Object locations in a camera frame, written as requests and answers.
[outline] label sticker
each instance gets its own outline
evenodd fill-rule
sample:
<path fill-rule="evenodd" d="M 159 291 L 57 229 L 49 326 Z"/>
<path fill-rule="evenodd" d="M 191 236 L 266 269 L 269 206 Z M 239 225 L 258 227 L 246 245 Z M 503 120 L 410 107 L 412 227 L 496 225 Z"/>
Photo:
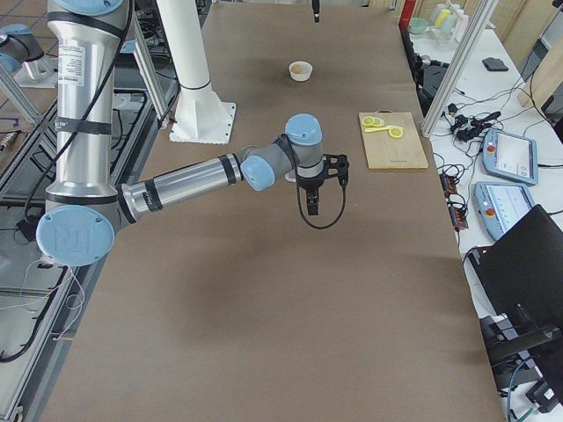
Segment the label sticker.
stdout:
<path fill-rule="evenodd" d="M 84 86 L 84 59 L 86 49 L 59 46 L 59 84 Z"/>

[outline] red cylinder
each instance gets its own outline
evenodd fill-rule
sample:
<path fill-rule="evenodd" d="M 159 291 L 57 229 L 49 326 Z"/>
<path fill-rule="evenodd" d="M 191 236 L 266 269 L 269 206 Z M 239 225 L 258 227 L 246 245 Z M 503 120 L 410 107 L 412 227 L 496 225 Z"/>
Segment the red cylinder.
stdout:
<path fill-rule="evenodd" d="M 398 20 L 398 29 L 403 31 L 408 27 L 411 21 L 411 16 L 414 12 L 414 6 L 416 5 L 416 0 L 405 0 L 403 5 L 403 12 L 401 13 L 401 18 Z"/>

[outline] bowl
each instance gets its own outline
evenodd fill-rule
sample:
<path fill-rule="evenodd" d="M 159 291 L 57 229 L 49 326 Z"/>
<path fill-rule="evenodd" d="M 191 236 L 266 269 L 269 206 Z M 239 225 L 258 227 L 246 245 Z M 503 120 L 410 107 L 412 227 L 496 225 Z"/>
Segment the bowl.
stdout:
<path fill-rule="evenodd" d="M 412 18 L 406 29 L 409 33 L 418 35 L 424 33 L 428 28 L 428 21 L 423 18 Z"/>
<path fill-rule="evenodd" d="M 304 82 L 311 77 L 313 67 L 308 62 L 293 62 L 289 65 L 291 79 L 297 82 Z"/>

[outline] blue cable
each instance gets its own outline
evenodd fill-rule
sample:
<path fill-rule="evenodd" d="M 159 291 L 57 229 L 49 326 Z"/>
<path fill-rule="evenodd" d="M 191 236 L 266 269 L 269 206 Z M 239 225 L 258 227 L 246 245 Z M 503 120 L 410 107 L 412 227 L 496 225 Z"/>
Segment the blue cable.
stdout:
<path fill-rule="evenodd" d="M 512 422 L 512 415 L 510 414 L 510 395 L 512 394 L 512 388 L 514 386 L 514 379 L 516 378 L 516 375 L 518 374 L 518 372 L 520 371 L 520 369 L 522 369 L 522 367 L 526 364 L 526 362 L 528 360 L 531 360 L 531 356 L 528 356 L 526 359 L 524 359 L 522 362 L 520 362 L 515 368 L 514 368 L 514 372 L 512 373 L 512 376 L 510 376 L 510 382 L 508 383 L 508 395 L 507 395 L 507 421 L 508 422 Z M 519 418 L 516 422 L 523 422 L 527 417 L 529 417 L 529 415 L 533 412 L 533 408 L 529 409 L 524 416 L 522 416 L 521 418 Z"/>

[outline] green bowl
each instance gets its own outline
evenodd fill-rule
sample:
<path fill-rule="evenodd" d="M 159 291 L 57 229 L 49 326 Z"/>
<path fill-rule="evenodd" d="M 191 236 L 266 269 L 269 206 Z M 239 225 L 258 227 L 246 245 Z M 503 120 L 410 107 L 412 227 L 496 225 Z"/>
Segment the green bowl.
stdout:
<path fill-rule="evenodd" d="M 423 18 L 412 18 L 407 31 L 412 34 L 424 33 L 428 28 L 428 21 Z"/>

